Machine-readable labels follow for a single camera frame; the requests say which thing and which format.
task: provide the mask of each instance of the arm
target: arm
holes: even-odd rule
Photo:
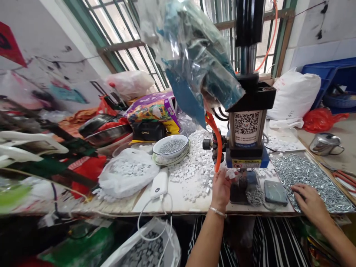
[[[219,171],[213,179],[211,207],[225,213],[230,199],[231,181],[226,180],[226,170]],[[186,267],[216,267],[219,262],[221,241],[224,231],[224,217],[208,211]]]
[[[356,248],[346,235],[335,225],[318,192],[309,185],[296,184],[291,187],[305,216],[329,241],[344,266],[351,267],[356,262]]]

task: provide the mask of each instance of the window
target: window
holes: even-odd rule
[[[80,0],[82,8],[99,29],[102,38],[108,44],[105,52],[111,53],[119,62],[122,70],[143,70],[149,73],[155,80],[157,91],[169,87],[164,70],[155,61],[154,52],[140,41],[139,18],[137,13],[137,0]],[[238,71],[239,52],[235,48],[234,23],[235,1],[234,0],[191,0],[209,17],[209,19],[220,29],[226,39],[229,48],[230,59],[233,68]],[[278,10],[284,8],[284,0],[277,0]],[[275,21],[273,12],[273,1],[266,0],[265,18],[263,23],[262,42],[256,49],[256,68],[261,64],[266,55],[274,31]],[[222,22],[231,22],[228,28]],[[281,19],[277,20],[276,32],[280,34]],[[275,61],[276,35],[271,49],[260,68],[259,72],[270,72]]]

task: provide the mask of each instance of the stainless steel mug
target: stainless steel mug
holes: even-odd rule
[[[345,150],[340,144],[341,139],[332,133],[317,133],[310,143],[309,148],[311,152],[319,156],[339,155]],[[341,152],[337,154],[331,153],[337,146],[342,149]]]

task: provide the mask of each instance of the qr code sticker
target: qr code sticker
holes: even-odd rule
[[[258,128],[258,117],[260,112],[252,114],[234,114],[236,134],[254,134]]]

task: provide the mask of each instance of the black handbag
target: black handbag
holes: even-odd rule
[[[155,142],[170,134],[162,122],[137,122],[132,124],[132,129],[134,140]]]

